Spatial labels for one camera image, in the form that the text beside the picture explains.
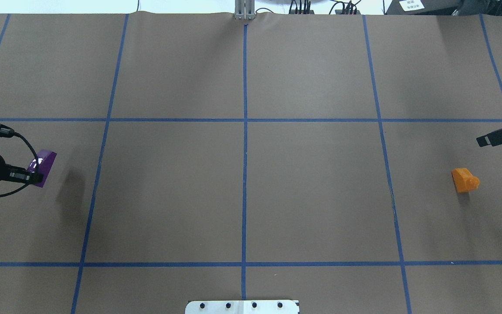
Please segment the orange trapezoid block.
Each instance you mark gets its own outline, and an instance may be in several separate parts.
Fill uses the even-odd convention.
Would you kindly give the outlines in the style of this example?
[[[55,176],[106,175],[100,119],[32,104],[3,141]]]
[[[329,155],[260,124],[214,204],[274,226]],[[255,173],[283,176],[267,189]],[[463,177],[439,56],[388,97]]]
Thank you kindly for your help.
[[[470,193],[478,189],[480,179],[474,176],[467,168],[455,168],[451,171],[457,193]]]

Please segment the white metal base plate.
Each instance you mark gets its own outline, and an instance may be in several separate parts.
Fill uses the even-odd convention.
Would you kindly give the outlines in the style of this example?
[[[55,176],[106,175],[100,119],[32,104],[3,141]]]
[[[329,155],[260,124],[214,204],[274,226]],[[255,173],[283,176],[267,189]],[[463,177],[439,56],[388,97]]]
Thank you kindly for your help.
[[[196,300],[186,314],[299,314],[298,300]]]

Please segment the purple trapezoid block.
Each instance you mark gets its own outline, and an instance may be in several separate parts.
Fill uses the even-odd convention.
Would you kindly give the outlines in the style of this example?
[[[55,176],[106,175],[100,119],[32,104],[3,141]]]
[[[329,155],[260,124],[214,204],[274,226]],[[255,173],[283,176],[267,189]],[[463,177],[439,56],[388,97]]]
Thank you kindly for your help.
[[[37,158],[30,162],[27,170],[33,173],[33,179],[31,185],[36,187],[44,187],[48,175],[51,171],[54,160],[57,157],[57,153],[50,150],[40,150],[37,153]]]

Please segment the black box with label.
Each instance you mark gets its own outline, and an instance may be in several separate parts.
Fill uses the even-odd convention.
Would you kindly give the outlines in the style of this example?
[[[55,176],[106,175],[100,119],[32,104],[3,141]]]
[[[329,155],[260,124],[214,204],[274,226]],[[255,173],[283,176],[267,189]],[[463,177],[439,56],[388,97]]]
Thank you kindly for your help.
[[[452,15],[462,0],[393,0],[385,15]]]

